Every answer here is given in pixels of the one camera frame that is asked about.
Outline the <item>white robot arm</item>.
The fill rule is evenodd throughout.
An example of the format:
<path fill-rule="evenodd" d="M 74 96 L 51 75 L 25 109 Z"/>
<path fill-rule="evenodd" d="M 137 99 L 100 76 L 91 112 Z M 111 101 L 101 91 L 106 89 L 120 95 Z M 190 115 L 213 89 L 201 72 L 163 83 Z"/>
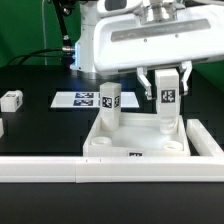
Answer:
<path fill-rule="evenodd" d="M 224 59 L 224 2 L 186 1 L 82 1 L 71 68 L 92 77 L 135 71 L 151 99 L 147 72 L 177 67 L 186 94 L 193 64 Z"/>

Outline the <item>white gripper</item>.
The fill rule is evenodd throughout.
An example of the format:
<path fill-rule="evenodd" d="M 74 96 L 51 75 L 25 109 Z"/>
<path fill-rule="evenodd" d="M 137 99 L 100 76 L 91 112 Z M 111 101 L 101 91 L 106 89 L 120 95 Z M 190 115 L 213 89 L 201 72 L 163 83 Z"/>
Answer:
<path fill-rule="evenodd" d="M 192 63 L 224 58 L 224 2 L 186 7 L 175 0 L 99 0 L 93 38 L 100 72 L 137 68 L 152 99 L 147 68 L 179 65 L 180 94 L 188 94 Z"/>

